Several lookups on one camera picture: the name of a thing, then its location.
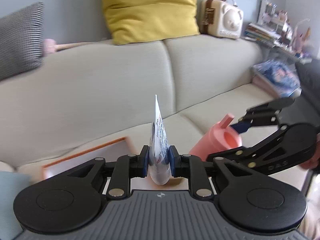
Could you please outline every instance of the cream handbag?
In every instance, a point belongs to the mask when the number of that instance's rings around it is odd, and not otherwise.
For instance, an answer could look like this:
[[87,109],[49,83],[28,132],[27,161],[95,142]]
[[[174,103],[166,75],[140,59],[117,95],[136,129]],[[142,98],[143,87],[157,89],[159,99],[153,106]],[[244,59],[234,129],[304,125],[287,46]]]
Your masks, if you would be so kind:
[[216,37],[238,39],[243,24],[243,11],[235,0],[204,0],[201,4],[200,32]]

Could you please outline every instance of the gingham pillow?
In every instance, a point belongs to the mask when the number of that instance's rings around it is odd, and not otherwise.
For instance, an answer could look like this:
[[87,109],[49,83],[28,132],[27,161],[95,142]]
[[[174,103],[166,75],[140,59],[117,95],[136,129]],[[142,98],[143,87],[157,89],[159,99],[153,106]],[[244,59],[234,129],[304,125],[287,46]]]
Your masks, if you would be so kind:
[[0,18],[0,80],[42,64],[43,3]]

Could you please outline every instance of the toy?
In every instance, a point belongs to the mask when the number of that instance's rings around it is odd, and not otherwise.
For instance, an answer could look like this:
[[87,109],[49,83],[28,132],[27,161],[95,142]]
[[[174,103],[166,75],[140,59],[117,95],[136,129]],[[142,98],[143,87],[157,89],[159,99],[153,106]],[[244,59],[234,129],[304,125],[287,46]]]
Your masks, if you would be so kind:
[[204,0],[202,2],[201,32],[216,37],[238,39],[243,24],[243,11],[235,0]]
[[287,12],[284,10],[279,11],[279,20],[286,22],[288,19]]
[[57,44],[53,39],[45,39],[43,42],[43,53],[44,56],[49,54],[55,53],[56,51],[64,50],[64,49],[71,49],[74,47],[92,44],[94,42],[77,42],[77,43],[68,43],[68,44]]
[[199,156],[205,161],[209,154],[222,152],[242,146],[239,134],[228,126],[234,116],[227,114],[220,122],[212,126],[209,131],[196,143],[189,154]]
[[298,35],[298,27],[303,22],[308,22],[308,21],[310,21],[310,19],[306,18],[306,19],[297,23],[297,25],[293,31],[291,43],[289,44],[289,46],[292,46],[292,49],[295,50],[301,57],[303,56],[303,54],[302,54],[303,45],[305,44],[306,40],[310,37],[311,29],[309,27],[305,36],[302,37],[302,34]]

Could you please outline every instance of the pink water bottle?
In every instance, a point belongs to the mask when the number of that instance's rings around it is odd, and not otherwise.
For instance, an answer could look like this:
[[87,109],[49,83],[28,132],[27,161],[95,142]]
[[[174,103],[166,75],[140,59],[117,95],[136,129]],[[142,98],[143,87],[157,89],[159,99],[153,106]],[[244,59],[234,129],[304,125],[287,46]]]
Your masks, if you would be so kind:
[[242,146],[240,135],[232,127],[228,126],[233,119],[233,114],[227,114],[220,122],[210,128],[191,149],[189,154],[199,156],[202,161],[205,161],[211,153]]

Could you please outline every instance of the beige sofa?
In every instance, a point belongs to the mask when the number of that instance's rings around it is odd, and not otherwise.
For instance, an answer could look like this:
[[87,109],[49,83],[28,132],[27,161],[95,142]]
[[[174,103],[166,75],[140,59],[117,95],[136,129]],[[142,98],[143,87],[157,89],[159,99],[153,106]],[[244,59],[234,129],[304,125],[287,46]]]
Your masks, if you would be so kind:
[[[41,68],[0,82],[0,161],[37,182],[42,165],[122,136],[139,153],[149,143],[155,94],[169,144],[187,153],[226,113],[237,120],[272,100],[250,84],[250,66],[261,59],[255,43],[207,35],[51,54]],[[243,143],[275,130],[250,129]],[[300,189],[305,175],[293,167],[273,177]]]

